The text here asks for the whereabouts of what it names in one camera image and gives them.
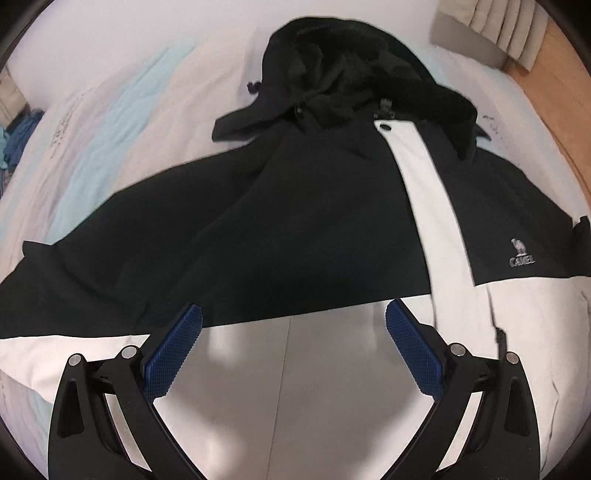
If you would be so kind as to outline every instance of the white bed sheet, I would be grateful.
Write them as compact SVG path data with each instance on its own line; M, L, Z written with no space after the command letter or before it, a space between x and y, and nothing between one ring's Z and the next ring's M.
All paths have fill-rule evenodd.
M211 143L213 121L251 101L244 85L260 77L268 32L220 33L181 59L141 135L127 149L124 161L112 166L112 184L102 185L105 195L164 168L230 147ZM412 47L440 83L463 92L478 107L479 123L492 136L492 142L481 142L483 148L522 168L574 218L589 215L570 167L510 78L442 49ZM119 80L110 80L112 87L140 67L118 73ZM0 202L0 278L20 260L22 240L46 239L48 219L72 187L72 172L83 157L66 156L59 149L81 148L93 136L90 129L100 127L106 115L100 109L94 110L97 125L92 124L92 95L98 91L107 95L111 90L103 83L53 105L27 146ZM74 187L92 181L89 171ZM35 207L40 192L45 210ZM87 203L88 213L100 201L97 197ZM428 323L432 312L426 305L410 300L417 317ZM156 406L210 480L380 478L431 404L419 394L389 339L376 336L383 330L382 311L383 306L360 306L208 329L169 395ZM27 383L51 400L51 388L35 383L35 378ZM50 403L6 375L0 375L0 385L0 414L25 453L46 473ZM133 445L126 446L141 463Z

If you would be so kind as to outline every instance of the black and white jacket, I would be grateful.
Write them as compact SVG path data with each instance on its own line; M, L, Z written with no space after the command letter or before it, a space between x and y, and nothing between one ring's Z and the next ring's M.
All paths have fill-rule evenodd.
M290 22L251 88L213 131L248 145L113 195L55 245L23 245L0 285L0 368L43 337L33 358L51 351L59 378L71 353L113 356L189 301L221 326L358 305L379 317L402 297L476 355L496 357L504 330L542 467L555 464L591 409L589 220L477 148L473 105L366 24Z

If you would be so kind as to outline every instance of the curtain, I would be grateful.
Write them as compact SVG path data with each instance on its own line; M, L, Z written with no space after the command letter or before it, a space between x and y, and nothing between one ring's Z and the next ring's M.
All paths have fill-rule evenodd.
M535 0L440 0L439 10L468 25L531 70L548 14Z

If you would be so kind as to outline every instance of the black jacket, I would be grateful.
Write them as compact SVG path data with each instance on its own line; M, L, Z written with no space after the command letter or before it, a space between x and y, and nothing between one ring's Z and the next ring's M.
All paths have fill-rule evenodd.
M476 285L591 275L588 220L573 228L520 170L476 148L473 105L385 32L294 20L271 37L257 86L213 131L255 136L248 145L113 195L54 245L26 242L0 285L0 338L150 333L188 301L210 326L429 293L377 118L416 126ZM511 265L510 239L535 262Z

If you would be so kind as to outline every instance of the wooden floor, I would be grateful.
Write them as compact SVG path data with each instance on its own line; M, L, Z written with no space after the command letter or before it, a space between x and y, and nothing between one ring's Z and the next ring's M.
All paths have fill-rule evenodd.
M512 60L505 71L552 132L591 205L591 76L577 53L550 22L532 71Z

